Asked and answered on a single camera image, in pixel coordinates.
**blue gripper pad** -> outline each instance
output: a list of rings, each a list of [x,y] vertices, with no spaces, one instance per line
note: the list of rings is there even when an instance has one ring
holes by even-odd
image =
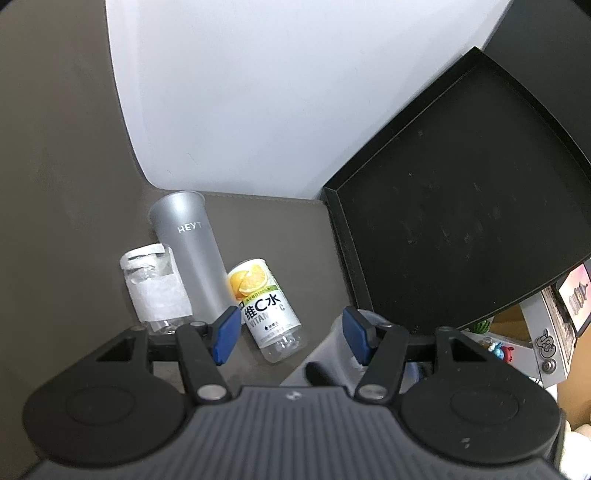
[[[363,366],[369,365],[379,345],[375,326],[356,308],[345,307],[343,310],[343,335],[356,360]]]
[[[229,307],[213,322],[211,326],[212,358],[216,365],[223,365],[230,358],[240,336],[241,323],[242,312],[238,307]]]

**white wall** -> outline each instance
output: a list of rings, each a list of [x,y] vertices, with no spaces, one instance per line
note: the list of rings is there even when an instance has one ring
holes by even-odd
[[[106,0],[147,179],[314,197],[509,0]]]

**black tray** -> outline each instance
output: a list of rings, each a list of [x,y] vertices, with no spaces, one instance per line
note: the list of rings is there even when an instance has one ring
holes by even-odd
[[[591,166],[471,49],[324,186],[350,293],[413,333],[464,327],[591,256]]]

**silver cup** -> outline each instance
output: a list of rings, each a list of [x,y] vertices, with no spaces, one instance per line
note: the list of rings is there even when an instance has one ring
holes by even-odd
[[[166,195],[150,208],[148,217],[158,240],[173,250],[178,272],[193,309],[193,317],[213,323],[236,301],[198,192]]]

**small figurine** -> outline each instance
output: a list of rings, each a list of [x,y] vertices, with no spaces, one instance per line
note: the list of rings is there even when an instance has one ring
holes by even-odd
[[[503,351],[503,353],[505,354],[503,357],[503,361],[505,363],[511,363],[511,361],[513,360],[513,354],[511,353],[513,350],[515,350],[515,348],[511,347],[511,346],[502,346],[501,350]]]
[[[502,344],[502,342],[494,342],[491,337],[484,337],[478,343],[507,364],[513,360],[513,355],[511,352],[515,350],[515,348],[511,346],[505,346]]]

